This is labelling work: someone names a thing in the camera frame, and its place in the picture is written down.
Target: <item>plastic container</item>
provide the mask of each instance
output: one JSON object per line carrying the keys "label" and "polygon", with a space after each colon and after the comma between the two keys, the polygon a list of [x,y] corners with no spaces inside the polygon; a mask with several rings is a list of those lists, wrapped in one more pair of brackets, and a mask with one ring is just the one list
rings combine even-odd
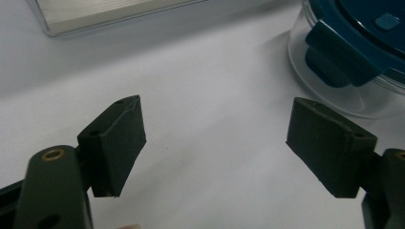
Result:
{"label": "plastic container", "polygon": [[402,0],[303,0],[288,41],[288,56],[302,84],[346,114],[403,114],[403,9]]}
{"label": "plastic container", "polygon": [[203,0],[27,0],[44,33],[66,35]]}

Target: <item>blue lid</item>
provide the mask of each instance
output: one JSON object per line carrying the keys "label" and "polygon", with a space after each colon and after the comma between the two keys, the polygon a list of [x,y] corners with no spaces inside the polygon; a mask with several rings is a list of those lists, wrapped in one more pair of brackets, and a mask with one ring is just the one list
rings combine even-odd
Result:
{"label": "blue lid", "polygon": [[384,74],[405,84],[404,0],[309,0],[318,21],[308,66],[328,85],[362,86]]}

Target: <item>brass insert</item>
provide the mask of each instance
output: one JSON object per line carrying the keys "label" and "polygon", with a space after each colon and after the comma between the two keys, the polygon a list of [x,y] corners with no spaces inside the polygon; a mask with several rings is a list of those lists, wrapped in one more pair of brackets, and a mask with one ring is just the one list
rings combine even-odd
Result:
{"label": "brass insert", "polygon": [[51,161],[51,160],[60,159],[64,155],[65,155],[65,151],[62,149],[51,149],[50,151],[45,152],[41,156],[41,159],[44,161]]}
{"label": "brass insert", "polygon": [[400,153],[396,154],[396,156],[398,156],[399,159],[405,160],[405,152],[400,152]]}

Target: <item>clear plastic container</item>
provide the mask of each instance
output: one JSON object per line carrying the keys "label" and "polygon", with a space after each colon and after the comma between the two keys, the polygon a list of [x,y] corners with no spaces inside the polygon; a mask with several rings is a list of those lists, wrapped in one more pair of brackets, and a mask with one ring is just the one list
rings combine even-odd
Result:
{"label": "clear plastic container", "polygon": [[203,0],[27,0],[48,36],[66,35]]}
{"label": "clear plastic container", "polygon": [[359,86],[331,87],[309,68],[306,37],[317,23],[309,0],[303,0],[303,8],[290,31],[288,56],[302,85],[317,99],[337,111],[365,118],[381,118],[405,112],[405,85],[381,74]]}

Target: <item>white table surface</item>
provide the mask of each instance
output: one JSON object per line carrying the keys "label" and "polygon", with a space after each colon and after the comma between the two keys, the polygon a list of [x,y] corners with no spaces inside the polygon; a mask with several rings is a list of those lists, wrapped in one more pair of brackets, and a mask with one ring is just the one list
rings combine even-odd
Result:
{"label": "white table surface", "polygon": [[[120,198],[93,198],[96,228],[364,228],[285,144],[298,0],[210,0],[63,38],[23,0],[0,1],[0,186],[31,156],[76,146],[111,103],[140,94],[147,144]],[[352,118],[405,149],[401,116]]]}

